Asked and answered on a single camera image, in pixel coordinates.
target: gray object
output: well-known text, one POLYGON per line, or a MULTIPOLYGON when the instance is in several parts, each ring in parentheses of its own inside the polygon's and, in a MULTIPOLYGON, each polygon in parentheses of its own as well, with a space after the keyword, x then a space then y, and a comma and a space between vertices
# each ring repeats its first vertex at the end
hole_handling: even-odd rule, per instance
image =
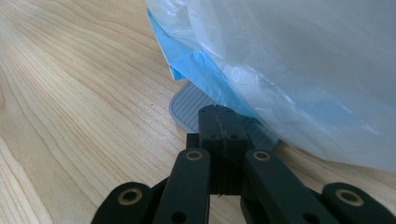
MULTIPOLYGON (((187 82, 169 103, 169 113, 175 122, 187 133, 198 133, 198 110, 216 102, 198 89, 191 82, 187 82)), ((258 120, 239 117, 255 148, 273 148, 279 141, 276 134, 270 131, 258 120)))

